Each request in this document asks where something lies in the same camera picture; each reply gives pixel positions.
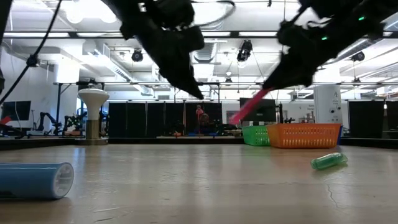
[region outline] green basket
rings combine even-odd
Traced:
[[[244,143],[251,146],[270,146],[267,127],[262,126],[247,126],[243,127]]]

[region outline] plastic basket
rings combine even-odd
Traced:
[[[341,124],[272,124],[267,126],[271,146],[293,148],[333,148],[339,140]]]
[[[251,146],[270,146],[266,126],[243,127],[244,143]]]

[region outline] blue roll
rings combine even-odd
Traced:
[[[74,176],[68,162],[0,163],[0,198],[60,199],[71,189]]]

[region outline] green plastic tube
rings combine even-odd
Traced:
[[[348,158],[344,154],[340,152],[335,152],[329,155],[322,156],[318,159],[313,159],[311,161],[311,166],[315,170],[322,170],[332,166],[345,164],[347,163],[347,161]]]

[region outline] orange basket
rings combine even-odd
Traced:
[[[284,149],[336,147],[341,124],[267,125],[271,146]]]

